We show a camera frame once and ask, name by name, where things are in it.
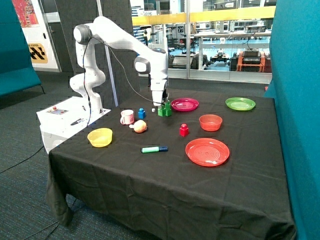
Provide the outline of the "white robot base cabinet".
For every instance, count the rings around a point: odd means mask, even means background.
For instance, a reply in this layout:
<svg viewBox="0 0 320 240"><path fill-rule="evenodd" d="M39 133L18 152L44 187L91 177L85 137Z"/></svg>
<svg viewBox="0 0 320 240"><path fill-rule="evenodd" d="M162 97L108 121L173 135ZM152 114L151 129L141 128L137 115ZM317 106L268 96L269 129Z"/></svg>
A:
<svg viewBox="0 0 320 240"><path fill-rule="evenodd" d="M94 114L88 104L78 96L72 96L43 110L38 111L40 132L47 153L82 131L111 110L104 108L101 113ZM82 122L71 123L82 119Z"/></svg>

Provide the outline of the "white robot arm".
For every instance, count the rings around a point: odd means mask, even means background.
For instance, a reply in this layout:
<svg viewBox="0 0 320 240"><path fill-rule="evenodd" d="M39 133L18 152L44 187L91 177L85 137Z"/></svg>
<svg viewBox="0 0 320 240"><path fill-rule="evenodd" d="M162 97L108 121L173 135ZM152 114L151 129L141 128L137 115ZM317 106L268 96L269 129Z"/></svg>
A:
<svg viewBox="0 0 320 240"><path fill-rule="evenodd" d="M168 101L168 55L164 49L149 48L104 16L98 16L92 23L77 25L73 36L76 61L83 68L83 73L73 76L70 86L83 97L84 105L93 114L103 110L101 97L93 88L106 80L96 63L95 45L99 43L113 49L136 52L138 56L134 67L140 74L149 74L153 105L158 107Z"/></svg>

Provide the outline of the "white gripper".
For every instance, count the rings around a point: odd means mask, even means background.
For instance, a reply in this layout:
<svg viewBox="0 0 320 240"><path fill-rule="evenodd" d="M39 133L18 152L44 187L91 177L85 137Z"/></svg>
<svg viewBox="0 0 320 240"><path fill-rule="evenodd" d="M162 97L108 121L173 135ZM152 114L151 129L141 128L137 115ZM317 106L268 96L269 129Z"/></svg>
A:
<svg viewBox="0 0 320 240"><path fill-rule="evenodd" d="M158 109L162 109L163 105L168 100L168 93L166 92L168 86L167 79L151 79L150 90L152 92L152 102Z"/></svg>

